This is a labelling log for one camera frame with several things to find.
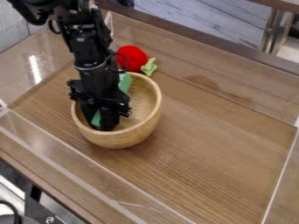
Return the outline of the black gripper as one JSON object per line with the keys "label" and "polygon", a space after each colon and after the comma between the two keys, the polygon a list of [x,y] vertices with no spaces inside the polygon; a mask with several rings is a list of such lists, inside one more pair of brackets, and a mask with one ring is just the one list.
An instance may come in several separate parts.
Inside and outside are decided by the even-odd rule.
{"label": "black gripper", "polygon": [[78,102],[88,123],[100,109],[100,129],[110,131],[118,124],[118,116],[129,117],[129,96],[117,87],[122,71],[117,66],[74,68],[78,79],[66,81],[69,98]]}

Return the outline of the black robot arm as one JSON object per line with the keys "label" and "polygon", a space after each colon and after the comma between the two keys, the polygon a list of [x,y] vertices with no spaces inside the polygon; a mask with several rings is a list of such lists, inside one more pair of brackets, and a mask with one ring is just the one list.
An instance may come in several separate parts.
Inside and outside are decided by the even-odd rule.
{"label": "black robot arm", "polygon": [[66,81],[69,98],[88,121],[98,118],[94,125],[100,130],[113,130],[130,112],[129,96],[118,87],[126,71],[117,67],[117,52],[109,49],[110,30],[94,0],[6,1],[29,24],[47,25],[62,37],[78,72],[78,78]]}

